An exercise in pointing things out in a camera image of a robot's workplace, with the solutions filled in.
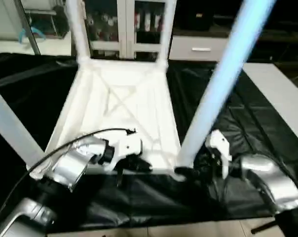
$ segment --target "glass cabinet door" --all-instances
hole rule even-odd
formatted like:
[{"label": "glass cabinet door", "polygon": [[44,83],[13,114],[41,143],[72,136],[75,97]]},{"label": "glass cabinet door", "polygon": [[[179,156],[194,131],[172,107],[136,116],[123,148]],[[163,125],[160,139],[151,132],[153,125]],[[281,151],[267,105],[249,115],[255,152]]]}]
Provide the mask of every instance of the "glass cabinet door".
[{"label": "glass cabinet door", "polygon": [[160,49],[165,0],[127,1],[128,56],[154,61]]},{"label": "glass cabinet door", "polygon": [[125,0],[84,0],[84,4],[92,57],[124,58]]}]

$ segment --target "tiled floor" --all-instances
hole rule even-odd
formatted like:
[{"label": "tiled floor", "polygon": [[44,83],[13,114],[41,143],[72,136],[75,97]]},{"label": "tiled floor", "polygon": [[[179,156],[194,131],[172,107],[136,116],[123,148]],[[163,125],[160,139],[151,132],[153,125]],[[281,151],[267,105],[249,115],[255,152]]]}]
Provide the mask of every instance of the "tiled floor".
[{"label": "tiled floor", "polygon": [[[242,221],[204,222],[188,225],[53,234],[49,237],[250,237],[252,236],[252,228],[271,220],[273,219],[262,218]],[[283,234],[278,227],[273,227],[255,236],[283,237]]]},{"label": "tiled floor", "polygon": [[[42,55],[71,55],[71,33],[68,32],[63,39],[38,39],[36,42]],[[0,53],[34,54],[27,38],[22,43],[18,41],[0,40]]]}]

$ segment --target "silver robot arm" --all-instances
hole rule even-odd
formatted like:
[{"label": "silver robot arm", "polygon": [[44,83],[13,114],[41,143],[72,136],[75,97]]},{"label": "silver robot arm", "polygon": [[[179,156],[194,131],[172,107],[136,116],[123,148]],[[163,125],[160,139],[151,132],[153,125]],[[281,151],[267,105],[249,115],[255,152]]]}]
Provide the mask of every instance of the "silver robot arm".
[{"label": "silver robot arm", "polygon": [[[205,145],[212,154],[219,154],[225,179],[232,165],[228,141],[219,130],[215,130],[208,135]],[[260,154],[244,155],[234,168],[236,165],[241,178],[258,190],[273,214],[298,207],[298,188],[271,158]]]},{"label": "silver robot arm", "polygon": [[142,141],[137,133],[127,135],[113,146],[94,136],[74,143],[39,181],[38,195],[24,198],[4,220],[0,237],[45,236],[45,230],[58,218],[55,207],[71,194],[88,164],[99,165],[110,172],[121,159],[141,153]]}]

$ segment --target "black plastic sheet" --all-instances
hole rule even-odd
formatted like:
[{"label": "black plastic sheet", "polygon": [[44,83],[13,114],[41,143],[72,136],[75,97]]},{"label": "black plastic sheet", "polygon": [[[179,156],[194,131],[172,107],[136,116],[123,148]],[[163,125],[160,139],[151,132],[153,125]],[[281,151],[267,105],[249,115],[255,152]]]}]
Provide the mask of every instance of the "black plastic sheet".
[{"label": "black plastic sheet", "polygon": [[[182,141],[215,64],[170,62],[168,83],[179,138]],[[44,149],[75,77],[70,57],[0,54],[0,93]],[[222,109],[220,129],[231,153],[262,152],[282,161],[298,182],[298,138],[245,73]],[[25,171],[21,159],[0,136],[0,204]],[[221,192],[222,181],[217,180]],[[6,210],[28,192],[27,180]],[[140,227],[269,216],[257,191],[231,178],[225,203],[212,184],[177,182],[166,175],[85,176],[71,199],[65,218],[54,231]]]}]

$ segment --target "white table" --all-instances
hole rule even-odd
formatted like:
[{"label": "white table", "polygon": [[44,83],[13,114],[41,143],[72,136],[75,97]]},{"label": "white table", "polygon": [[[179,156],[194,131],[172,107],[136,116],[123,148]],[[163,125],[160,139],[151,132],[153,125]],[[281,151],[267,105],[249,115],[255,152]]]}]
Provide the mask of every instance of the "white table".
[{"label": "white table", "polygon": [[273,64],[246,63],[243,70],[298,138],[298,88]]}]

